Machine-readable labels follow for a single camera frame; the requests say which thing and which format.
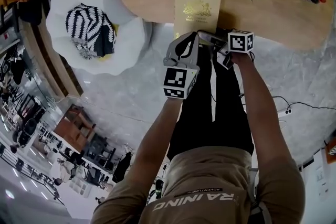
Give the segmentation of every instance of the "beige t-shirt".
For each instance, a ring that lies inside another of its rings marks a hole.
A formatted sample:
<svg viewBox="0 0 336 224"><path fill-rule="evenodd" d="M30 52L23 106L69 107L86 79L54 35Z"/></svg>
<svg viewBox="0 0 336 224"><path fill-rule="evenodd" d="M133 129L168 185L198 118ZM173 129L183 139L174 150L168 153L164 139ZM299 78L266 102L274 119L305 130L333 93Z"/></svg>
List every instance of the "beige t-shirt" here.
<svg viewBox="0 0 336 224"><path fill-rule="evenodd" d="M92 224L247 223L251 155L232 147L200 147L173 158L163 197L146 205L148 193L125 178L94 214ZM295 162L276 159L259 173L257 198L272 221L299 223L304 184Z"/></svg>

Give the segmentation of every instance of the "gray floor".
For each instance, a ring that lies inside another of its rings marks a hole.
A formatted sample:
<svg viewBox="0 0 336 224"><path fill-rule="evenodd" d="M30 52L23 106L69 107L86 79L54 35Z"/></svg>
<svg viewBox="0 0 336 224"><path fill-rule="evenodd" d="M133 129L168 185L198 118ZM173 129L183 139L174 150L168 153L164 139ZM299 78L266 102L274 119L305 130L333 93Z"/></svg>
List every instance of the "gray floor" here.
<svg viewBox="0 0 336 224"><path fill-rule="evenodd" d="M329 41L310 52L292 51L256 37L255 65L272 95L281 95L288 102L336 107L335 22L332 28ZM84 106L96 122L98 133L120 148L124 144L134 149L138 147L165 101L161 89L162 59L172 39L171 24L155 25L145 56L117 77L109 74L94 76L74 70L84 89L81 100L74 99L74 103ZM236 73L241 81L239 70ZM275 102L278 111L287 108L285 101L276 99ZM336 111L317 110L301 104L294 105L292 111L292 115L280 119L280 126L294 159L302 164L336 129Z"/></svg>

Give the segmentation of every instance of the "white chair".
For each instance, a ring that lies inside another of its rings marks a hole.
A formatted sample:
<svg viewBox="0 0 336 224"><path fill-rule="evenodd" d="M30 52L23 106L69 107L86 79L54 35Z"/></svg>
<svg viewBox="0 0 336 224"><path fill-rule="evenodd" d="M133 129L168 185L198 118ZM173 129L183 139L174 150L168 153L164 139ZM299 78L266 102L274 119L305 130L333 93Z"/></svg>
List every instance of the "white chair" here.
<svg viewBox="0 0 336 224"><path fill-rule="evenodd" d="M98 7L112 23L119 25L114 54L109 59L85 60L70 40L66 31L66 16L68 11L81 3ZM110 73L115 76L136 64L140 52L147 49L152 34L152 23L136 17L121 0L51 0L46 25L54 50L70 66L92 74Z"/></svg>

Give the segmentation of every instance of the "beige book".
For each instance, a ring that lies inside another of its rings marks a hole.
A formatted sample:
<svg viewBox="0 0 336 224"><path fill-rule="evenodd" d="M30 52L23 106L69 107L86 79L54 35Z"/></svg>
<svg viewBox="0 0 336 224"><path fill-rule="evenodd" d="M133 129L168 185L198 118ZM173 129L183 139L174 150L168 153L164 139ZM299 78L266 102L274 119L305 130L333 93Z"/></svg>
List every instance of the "beige book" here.
<svg viewBox="0 0 336 224"><path fill-rule="evenodd" d="M198 30L216 33L221 0L175 0L174 37Z"/></svg>

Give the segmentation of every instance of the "black pants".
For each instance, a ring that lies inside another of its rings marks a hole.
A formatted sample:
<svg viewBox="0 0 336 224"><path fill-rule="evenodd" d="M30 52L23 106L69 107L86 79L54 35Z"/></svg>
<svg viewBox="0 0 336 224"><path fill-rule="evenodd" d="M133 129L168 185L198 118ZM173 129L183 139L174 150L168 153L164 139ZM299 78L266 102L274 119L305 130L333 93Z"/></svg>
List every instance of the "black pants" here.
<svg viewBox="0 0 336 224"><path fill-rule="evenodd" d="M200 48L197 65L199 75L188 98L170 142L167 157L172 160L179 153L203 146L229 146L254 150L247 116L240 100L239 84L231 68L226 70L215 59L216 119L212 121L211 85L212 64L207 48Z"/></svg>

